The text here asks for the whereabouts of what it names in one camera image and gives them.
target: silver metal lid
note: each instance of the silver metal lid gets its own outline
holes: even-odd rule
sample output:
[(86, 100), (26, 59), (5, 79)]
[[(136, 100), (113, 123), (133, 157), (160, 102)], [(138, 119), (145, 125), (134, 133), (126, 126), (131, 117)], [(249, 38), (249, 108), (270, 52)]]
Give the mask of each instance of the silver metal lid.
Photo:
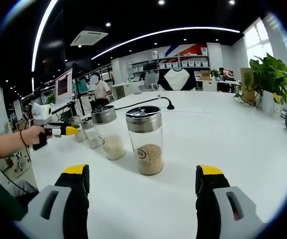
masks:
[(161, 111), (156, 106), (143, 106), (126, 113), (128, 130), (137, 133), (154, 131), (162, 126)]
[(82, 129), (90, 129), (94, 127), (94, 123), (91, 117), (82, 119)]
[(106, 124), (117, 118), (114, 106), (104, 106), (92, 111), (94, 124)]
[(73, 117), (69, 118), (68, 121), (70, 122), (70, 124), (72, 126), (79, 125), (80, 124), (80, 117), (79, 116), (73, 116)]

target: green leaves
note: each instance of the green leaves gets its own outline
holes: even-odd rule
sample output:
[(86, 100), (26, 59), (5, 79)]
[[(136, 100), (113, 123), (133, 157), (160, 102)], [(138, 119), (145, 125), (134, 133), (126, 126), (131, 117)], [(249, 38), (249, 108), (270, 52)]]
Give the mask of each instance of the green leaves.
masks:
[(287, 102), (287, 66), (273, 56), (267, 54), (262, 59), (250, 60), (250, 66), (254, 73), (254, 83), (252, 88), (262, 94), (263, 91), (269, 91), (281, 96), (281, 103)]

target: white shirt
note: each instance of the white shirt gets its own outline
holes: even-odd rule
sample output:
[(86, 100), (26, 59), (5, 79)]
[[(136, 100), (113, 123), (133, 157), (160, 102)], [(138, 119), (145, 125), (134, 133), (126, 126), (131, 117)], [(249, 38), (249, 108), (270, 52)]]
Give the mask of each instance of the white shirt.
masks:
[(104, 81), (99, 81), (96, 85), (90, 86), (91, 91), (95, 91), (96, 99), (105, 98), (106, 92), (110, 91), (109, 86)]

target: plant pot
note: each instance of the plant pot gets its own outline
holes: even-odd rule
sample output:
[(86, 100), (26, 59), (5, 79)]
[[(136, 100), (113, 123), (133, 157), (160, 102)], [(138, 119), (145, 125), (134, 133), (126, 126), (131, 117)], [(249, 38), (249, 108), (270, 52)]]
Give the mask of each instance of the plant pot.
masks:
[(274, 115), (274, 103), (273, 93), (263, 91), (263, 95), (261, 96), (261, 110), (268, 115)]

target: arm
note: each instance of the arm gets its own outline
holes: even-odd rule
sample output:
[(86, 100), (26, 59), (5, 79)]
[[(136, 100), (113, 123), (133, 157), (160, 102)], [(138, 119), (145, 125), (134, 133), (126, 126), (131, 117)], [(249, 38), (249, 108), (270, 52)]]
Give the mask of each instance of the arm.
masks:
[[(38, 135), (45, 130), (41, 126), (32, 126), (22, 131), (23, 140), (27, 145), (39, 143)], [(25, 147), (19, 132), (0, 135), (0, 158), (4, 158)]]
[(106, 92), (106, 95), (105, 95), (105, 98), (106, 98), (108, 95), (111, 94), (111, 91), (110, 91), (108, 84), (105, 81), (102, 81), (102, 84), (103, 84), (104, 90)]

